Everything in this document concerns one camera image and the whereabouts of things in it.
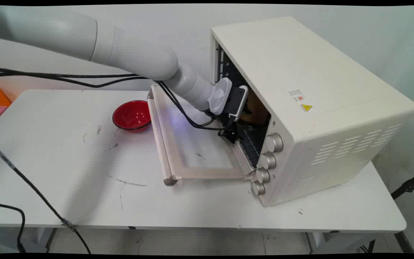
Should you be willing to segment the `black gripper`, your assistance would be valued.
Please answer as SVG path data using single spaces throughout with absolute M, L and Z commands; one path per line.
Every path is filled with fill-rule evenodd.
M 239 121 L 243 112 L 244 106 L 248 99 L 248 87 L 241 85 L 239 87 L 232 87 L 228 95 L 227 101 L 224 107 L 224 113 L 234 119 L 234 122 Z

